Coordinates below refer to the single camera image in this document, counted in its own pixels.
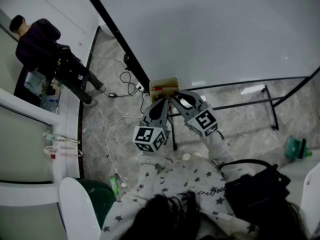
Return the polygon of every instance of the white cable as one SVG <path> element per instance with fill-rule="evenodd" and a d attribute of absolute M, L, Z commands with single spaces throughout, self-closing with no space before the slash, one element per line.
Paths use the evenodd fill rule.
<path fill-rule="evenodd" d="M 150 105 L 150 103 L 145 99 L 145 95 L 146 95 L 146 94 L 147 94 L 147 93 L 145 93 L 145 94 L 142 96 L 142 98 Z M 110 158 L 115 173 L 119 175 L 120 179 L 123 181 L 124 184 L 127 185 L 127 187 L 128 187 L 130 190 L 132 190 L 132 188 L 126 183 L 126 181 L 124 180 L 124 178 L 122 178 L 122 176 L 120 175 L 120 173 L 119 173 L 118 170 L 116 169 L 115 163 L 114 163 L 114 161 L 113 161 L 113 159 L 112 159 L 112 157 L 111 157 L 111 155 L 110 155 L 109 144 L 108 144 L 108 136 L 109 136 L 109 133 L 110 133 L 110 130 L 111 130 L 111 126 L 112 126 L 113 124 L 115 124 L 116 122 L 120 121 L 121 119 L 123 119 L 123 118 L 135 118 L 135 119 L 140 119 L 140 118 L 142 118 L 143 116 L 144 116 L 144 115 L 139 116 L 139 117 L 137 117 L 137 116 L 127 116 L 127 115 L 124 115 L 124 116 L 120 117 L 117 121 L 114 121 L 113 123 L 110 124 L 108 133 L 107 133 L 107 135 L 106 135 L 106 137 L 105 137 L 106 147 L 107 147 L 107 149 L 108 149 L 107 157 Z"/>
<path fill-rule="evenodd" d="M 146 102 L 146 103 L 148 103 L 148 105 L 150 106 L 150 103 L 145 99 L 145 95 L 146 95 L 147 93 L 145 93 L 143 96 L 142 96 L 142 98 L 144 99 L 144 101 Z"/>
<path fill-rule="evenodd" d="M 92 55 L 94 55 L 94 53 L 93 53 L 91 50 L 89 50 L 89 48 L 86 47 L 82 42 L 80 42 L 79 45 L 83 46 L 83 47 L 86 48 L 90 53 L 92 53 Z M 111 60 L 111 61 L 119 62 L 119 63 L 120 63 L 122 66 L 124 66 L 125 68 L 127 67 L 127 66 L 126 66 L 125 64 L 123 64 L 120 60 L 117 60 L 117 59 L 115 59 L 115 58 L 100 57 L 100 56 L 95 56 L 95 55 L 94 55 L 94 57 L 95 57 L 95 58 L 100 58 L 100 59 L 106 59 L 106 60 Z"/>

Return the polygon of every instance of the purple jacket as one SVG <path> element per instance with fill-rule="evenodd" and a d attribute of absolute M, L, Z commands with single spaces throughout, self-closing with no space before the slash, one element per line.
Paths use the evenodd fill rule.
<path fill-rule="evenodd" d="M 60 37 L 60 31 L 49 20 L 39 19 L 20 37 L 15 55 L 24 69 L 30 72 L 37 69 L 51 81 L 54 78 L 60 49 L 70 49 L 67 45 L 57 43 Z"/>

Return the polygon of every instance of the black cable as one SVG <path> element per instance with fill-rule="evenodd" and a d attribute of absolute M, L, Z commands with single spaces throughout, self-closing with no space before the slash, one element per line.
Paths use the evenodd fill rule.
<path fill-rule="evenodd" d="M 143 106 L 144 102 L 145 102 L 145 99 L 144 99 L 144 91 L 142 91 L 142 103 L 141 103 L 141 107 L 140 107 L 140 112 L 141 112 L 142 114 L 144 114 L 144 112 L 142 112 L 142 106 Z"/>
<path fill-rule="evenodd" d="M 124 74 L 124 73 L 128 73 L 129 74 L 129 81 L 124 81 L 122 80 L 121 76 Z M 119 76 L 120 78 L 120 81 L 125 83 L 125 84 L 128 84 L 127 86 L 127 92 L 128 94 L 126 95 L 117 95 L 116 93 L 109 93 L 109 95 L 107 95 L 106 93 L 103 93 L 105 96 L 107 96 L 108 98 L 117 98 L 117 97 L 128 97 L 128 96 L 134 96 L 141 88 L 137 88 L 136 87 L 136 84 L 134 82 L 131 82 L 131 74 L 129 71 L 125 71 L 125 72 L 122 72 Z M 133 92 L 130 92 L 130 85 L 133 85 L 134 87 L 134 90 Z"/>
<path fill-rule="evenodd" d="M 168 160 L 170 160 L 170 161 L 171 161 L 171 163 L 174 163 L 174 161 L 172 161 L 172 159 L 171 159 L 171 158 L 169 158 L 169 157 L 165 157 L 165 159 L 168 159 Z"/>
<path fill-rule="evenodd" d="M 124 73 L 128 73 L 128 74 L 129 74 L 129 82 L 123 81 L 123 80 L 121 79 L 121 76 L 122 76 Z M 120 78 L 120 81 L 121 81 L 122 83 L 128 84 L 128 87 L 127 87 L 128 94 L 127 94 L 127 95 L 117 95 L 117 97 L 134 96 L 134 95 L 137 93 L 137 91 L 139 91 L 139 89 L 136 90 L 136 85 L 131 82 L 131 74 L 130 74 L 129 71 L 122 72 L 122 73 L 120 74 L 119 78 Z M 133 85 L 133 87 L 134 87 L 134 91 L 131 92 L 131 93 L 130 93 L 130 91 L 129 91 L 129 86 L 130 86 L 130 85 Z"/>

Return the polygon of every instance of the dark pants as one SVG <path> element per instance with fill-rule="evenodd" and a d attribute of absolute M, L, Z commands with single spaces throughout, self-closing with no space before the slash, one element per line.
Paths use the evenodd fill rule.
<path fill-rule="evenodd" d="M 63 84 L 64 86 L 68 87 L 71 92 L 73 92 L 81 102 L 90 104 L 92 101 L 92 97 L 86 93 L 86 87 L 79 87 L 78 84 L 72 82 L 72 81 L 68 81 L 65 80 L 63 78 L 58 78 L 57 79 L 61 84 Z M 100 88 L 104 85 L 102 82 L 100 82 L 98 80 L 98 78 L 89 71 L 89 78 L 88 78 L 88 82 L 91 83 L 93 85 L 93 87 L 96 90 L 100 90 Z"/>
<path fill-rule="evenodd" d="M 83 66 L 81 61 L 70 50 L 63 50 L 60 56 L 60 66 L 54 77 L 61 84 L 68 87 L 81 102 L 90 104 L 92 97 L 86 93 L 87 81 L 96 90 L 100 90 L 104 84 L 89 69 Z M 79 80 L 79 75 L 83 76 L 83 80 Z"/>

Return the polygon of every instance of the black hair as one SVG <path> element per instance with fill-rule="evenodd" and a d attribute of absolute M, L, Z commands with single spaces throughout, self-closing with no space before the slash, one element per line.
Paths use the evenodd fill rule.
<path fill-rule="evenodd" d="M 178 196 L 182 198 L 154 196 L 137 213 L 120 240 L 195 240 L 202 216 L 196 194 L 188 191 Z M 285 199 L 257 214 L 257 240 L 307 240 L 299 208 Z"/>
<path fill-rule="evenodd" d="M 24 19 L 24 17 L 22 17 L 21 15 L 15 16 L 11 20 L 10 27 L 9 27 L 10 31 L 11 32 L 17 31 L 20 28 L 20 26 L 23 22 L 23 19 Z"/>
<path fill-rule="evenodd" d="M 194 192 L 167 198 L 156 195 L 149 200 L 122 235 L 121 240 L 194 240 L 201 214 Z"/>

